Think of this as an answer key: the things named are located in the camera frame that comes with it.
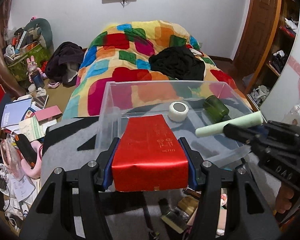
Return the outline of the person's right hand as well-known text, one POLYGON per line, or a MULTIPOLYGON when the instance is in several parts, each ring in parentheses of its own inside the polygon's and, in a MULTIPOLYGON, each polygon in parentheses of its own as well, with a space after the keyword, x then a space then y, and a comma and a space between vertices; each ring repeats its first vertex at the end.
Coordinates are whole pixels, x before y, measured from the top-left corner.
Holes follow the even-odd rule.
POLYGON ((282 183, 275 200, 275 210, 277 213, 285 213, 292 207, 290 200, 294 196, 294 191, 282 183))

